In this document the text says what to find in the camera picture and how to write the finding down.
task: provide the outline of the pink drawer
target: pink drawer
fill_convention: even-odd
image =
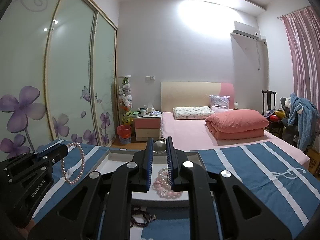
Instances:
[[[135,128],[145,129],[145,128],[160,128],[160,118],[143,118],[143,119],[134,119]]]

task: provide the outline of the trash can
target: trash can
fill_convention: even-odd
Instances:
[[[131,126],[130,125],[119,125],[117,127],[117,134],[121,144],[128,144],[131,142]]]

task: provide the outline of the cardboard box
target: cardboard box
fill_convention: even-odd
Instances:
[[[308,150],[307,155],[310,158],[308,171],[313,175],[319,173],[320,169],[320,154],[312,149]]]

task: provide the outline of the patterned white pillow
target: patterned white pillow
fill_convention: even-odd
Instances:
[[[229,110],[230,96],[219,97],[209,96],[210,98],[210,109],[216,113],[225,112]]]
[[[207,106],[199,107],[175,107],[173,109],[173,116],[175,120],[183,119],[206,119],[208,116],[214,114]]]

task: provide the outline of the folded pink quilt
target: folded pink quilt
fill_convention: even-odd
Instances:
[[[263,136],[269,121],[259,112],[240,109],[217,113],[205,120],[217,140],[237,140]]]

